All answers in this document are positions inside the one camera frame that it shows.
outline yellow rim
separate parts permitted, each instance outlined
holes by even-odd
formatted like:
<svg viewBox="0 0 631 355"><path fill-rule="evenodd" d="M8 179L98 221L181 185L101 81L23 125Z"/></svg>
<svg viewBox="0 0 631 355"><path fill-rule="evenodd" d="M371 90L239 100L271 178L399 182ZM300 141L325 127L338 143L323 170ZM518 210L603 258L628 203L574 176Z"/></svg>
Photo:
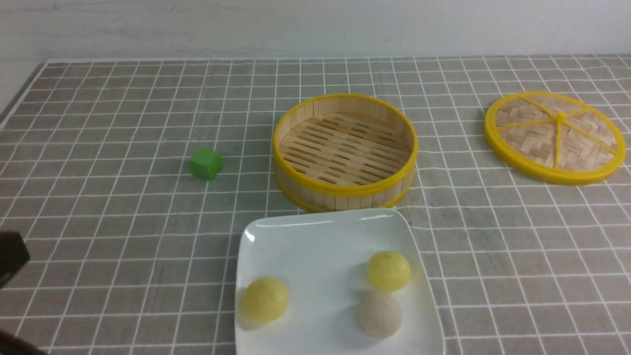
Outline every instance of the yellow rim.
<svg viewBox="0 0 631 355"><path fill-rule="evenodd" d="M392 201L383 204L383 206L381 207L387 207L387 208L392 208L394 207L397 203L399 203L399 201L401 201L401 199L403 198L403 196L405 196L405 194L408 192L408 190L410 189L410 186L412 186L412 181L414 181L414 178L412 178L410 180L410 182L408 183L407 187L405 187L405 190L403 190L403 192L401 192L401 194L397 197L395 197ZM321 212L332 212L329 210L323 210L319 207L314 207L312 205L309 205L308 203L303 202L302 200L299 200L296 196L294 196L292 194L291 191L287 190L283 184L278 180L278 175L276 175L276 183L278 184L278 187L280 188L280 191L285 194L285 196L287 196L287 199L289 199L294 205L302 208L303 210L313 213L313 214L317 214L317 213L321 213Z"/></svg>
<svg viewBox="0 0 631 355"><path fill-rule="evenodd" d="M504 104L514 99L524 99L526 102L539 106L537 103L533 103L532 100L529 100L528 99L529 96L547 96L547 97L554 97L556 99L566 100L568 102L571 102L572 104L578 105L581 108L583 108L583 110L581 111L589 111L593 113L596 117L600 118L603 122L605 122L607 127L609 127L609 129L613 133L613 136L615 137L615 140L616 140L616 150L613 151L609 148L610 152L613 153L613 159L610 162L608 162L605 166L596 170L566 171L566 170L560 170L560 169L556 169L552 167L547 167L539 163L535 163L532 160L529 160L528 158L521 155L519 152L515 151L500 136L499 134L500 129L498 129L497 125L495 124L495 115L500 107L502 107ZM553 116L551 116L551 113L548 111L548 109L544 107L540 107L540 109L542 109L544 112L546 112L550 116L550 120L537 121L535 123L524 123L524 124L538 124L538 123L544 123L544 122L553 122ZM549 181L555 184L582 185L582 184L591 184L598 181L602 181L606 179L607 177L609 177L610 175L612 175L618 169L618 167L620 167L620 164L622 164L625 158L625 150L626 150L625 141L622 137L622 134L620 133L618 128L613 124L613 122L611 122L604 114L600 113L593 107L586 105L581 101L575 100L572 97L559 95L557 93L522 92L522 93L516 93L514 95L502 97L500 100L496 101L489 108L487 112L486 121L485 121L485 134L487 136L488 144L491 146L491 148L495 151L495 153L497 153L497 155L499 155L502 159L504 159L508 164L513 166L515 169L522 171L523 173L528 174L534 178L541 179L544 181ZM592 138L592 139L596 143L601 144L601 142L599 142L595 138ZM560 135L557 134L557 151L555 152L555 166L556 166L556 161L558 160L559 142L560 142Z"/></svg>
<svg viewBox="0 0 631 355"><path fill-rule="evenodd" d="M405 122L405 124L407 125L408 129L410 130L413 136L413 146L412 146L412 152L410 154L410 158L397 173L372 184L366 184L366 185L361 185L361 186L338 186L338 185L321 183L319 181L311 179L297 172L294 168L292 168L289 164L287 164L287 162L285 162L285 160L283 159L280 153L280 149L278 148L280 145L280 142L278 141L279 127L281 127L283 125L283 122L286 119L288 119L288 117L297 109L314 101L330 99L330 98L335 98L335 97L354 97L357 99L363 99L363 100L376 102L396 112L396 114ZM389 189L390 187L398 183L400 180L405 178L405 176L412 169L414 169L414 164L416 162L416 155L418 153L418 138L416 137L416 131L414 130L414 126L412 126L412 123L410 122L410 120L408 120L408 118L405 117L401 112L399 112L399 110L397 110L394 106L388 104L387 102L381 101L379 99L375 99L373 97L365 96L365 95L357 95L354 93L338 93L334 95L324 95L324 96L314 97L313 99L301 102L299 105L289 110L285 115L283 115L283 117L281 117L280 122L276 125L276 128L274 129L274 136L272 137L272 146L274 149L274 159L276 163L278 164L278 166L285 173L287 173L290 179L296 181L298 184L319 193L335 194L339 196L363 196L363 195L371 195L371 194Z"/></svg>

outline dark object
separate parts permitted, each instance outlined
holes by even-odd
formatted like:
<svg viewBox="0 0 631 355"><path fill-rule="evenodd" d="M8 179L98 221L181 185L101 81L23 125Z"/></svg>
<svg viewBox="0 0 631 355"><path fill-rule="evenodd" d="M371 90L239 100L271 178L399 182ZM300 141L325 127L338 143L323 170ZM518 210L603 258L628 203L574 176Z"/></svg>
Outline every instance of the dark object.
<svg viewBox="0 0 631 355"><path fill-rule="evenodd" d="M18 232L0 232L0 289L31 259ZM0 354L47 355L37 347L0 329Z"/></svg>
<svg viewBox="0 0 631 355"><path fill-rule="evenodd" d="M47 355L35 346L0 330L0 354L2 355Z"/></svg>
<svg viewBox="0 0 631 355"><path fill-rule="evenodd" d="M31 260L18 232L0 232L0 289Z"/></svg>

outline green cube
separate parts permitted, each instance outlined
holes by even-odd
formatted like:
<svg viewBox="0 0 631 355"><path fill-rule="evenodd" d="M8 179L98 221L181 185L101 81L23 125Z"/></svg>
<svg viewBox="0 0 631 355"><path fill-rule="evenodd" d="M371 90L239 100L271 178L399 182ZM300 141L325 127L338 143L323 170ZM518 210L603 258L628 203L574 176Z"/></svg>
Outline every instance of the green cube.
<svg viewBox="0 0 631 355"><path fill-rule="evenodd" d="M200 148L189 159L191 174L200 179L211 181L223 168L221 155L210 148Z"/></svg>

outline square plate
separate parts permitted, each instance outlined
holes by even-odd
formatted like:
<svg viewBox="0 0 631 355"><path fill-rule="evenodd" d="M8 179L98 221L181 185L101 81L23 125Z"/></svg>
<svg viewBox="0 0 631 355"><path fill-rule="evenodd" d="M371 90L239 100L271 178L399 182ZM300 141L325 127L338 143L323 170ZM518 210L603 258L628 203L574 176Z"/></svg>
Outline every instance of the square plate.
<svg viewBox="0 0 631 355"><path fill-rule="evenodd" d="M357 304L371 286L366 263L383 250L410 262L412 279L392 295L403 324L377 340L357 324ZM289 290L289 308L251 329L239 317L242 291L273 276ZM237 264L235 341L239 355L445 353L436 303L405 218L388 208L272 217L252 222L241 237Z"/></svg>

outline steamed bun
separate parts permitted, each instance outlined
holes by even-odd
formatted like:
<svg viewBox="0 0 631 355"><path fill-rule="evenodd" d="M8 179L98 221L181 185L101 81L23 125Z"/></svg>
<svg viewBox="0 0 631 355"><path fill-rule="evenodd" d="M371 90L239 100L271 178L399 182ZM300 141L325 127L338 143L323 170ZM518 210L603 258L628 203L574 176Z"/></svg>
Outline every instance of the steamed bun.
<svg viewBox="0 0 631 355"><path fill-rule="evenodd" d="M359 326L371 337L385 339L394 335L402 321L401 306L390 294L373 291L359 303Z"/></svg>

